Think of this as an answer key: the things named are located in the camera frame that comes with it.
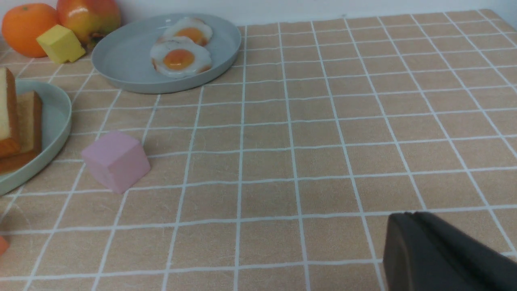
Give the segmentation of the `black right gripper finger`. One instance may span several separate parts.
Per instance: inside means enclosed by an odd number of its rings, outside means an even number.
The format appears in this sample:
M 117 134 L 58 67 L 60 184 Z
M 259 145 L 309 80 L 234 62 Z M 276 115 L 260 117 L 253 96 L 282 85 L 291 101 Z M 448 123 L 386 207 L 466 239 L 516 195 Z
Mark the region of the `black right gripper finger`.
M 383 254 L 390 291 L 515 291 L 516 262 L 429 212 L 390 214 Z

